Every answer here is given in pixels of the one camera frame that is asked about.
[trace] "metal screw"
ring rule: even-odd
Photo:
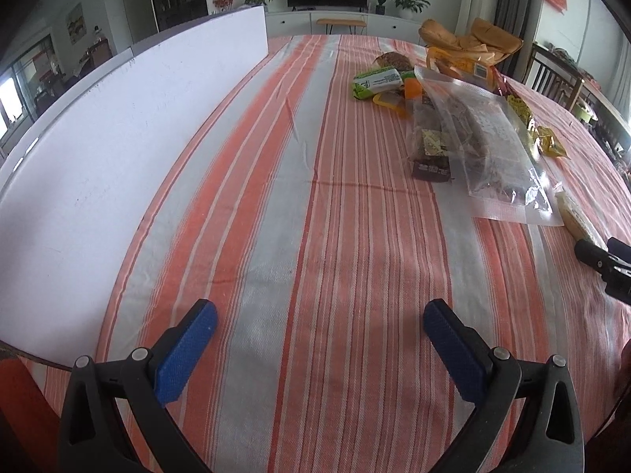
[[[502,361],[506,361],[510,357],[510,352],[504,347],[496,347],[493,349],[493,355]]]
[[[147,349],[136,349],[131,353],[131,358],[134,361],[142,361],[144,358],[146,358],[149,355],[149,350]]]
[[[84,368],[90,362],[90,358],[88,356],[81,356],[75,361],[75,366],[77,368]]]
[[[566,359],[558,354],[554,354],[554,356],[552,356],[552,362],[559,368],[563,368],[567,364]]]

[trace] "vacuum sealed bag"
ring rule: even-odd
[[[472,215],[562,225],[539,152],[508,102],[429,69],[415,73],[440,116],[454,188]]]

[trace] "flower pot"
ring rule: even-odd
[[[403,19],[414,21],[415,15],[416,15],[416,12],[414,12],[412,9],[399,9],[399,16],[402,17]]]

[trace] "barcode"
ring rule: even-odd
[[[482,64],[476,64],[475,65],[474,75],[476,75],[479,78],[486,78],[487,77],[487,68],[484,67]]]

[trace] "tablecloth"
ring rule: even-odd
[[[428,471],[472,409],[422,331],[434,298],[490,346],[566,357],[586,438],[611,409],[631,311],[574,258],[565,228],[472,218],[449,184],[410,177],[405,122],[349,91],[387,51],[425,58],[377,37],[270,40],[129,246],[97,360],[151,346],[198,298],[214,301],[217,333],[168,408],[216,472]],[[513,86],[567,149],[547,159],[551,178],[603,237],[629,243],[631,197],[605,154],[566,110]],[[67,372],[29,368],[61,410]]]

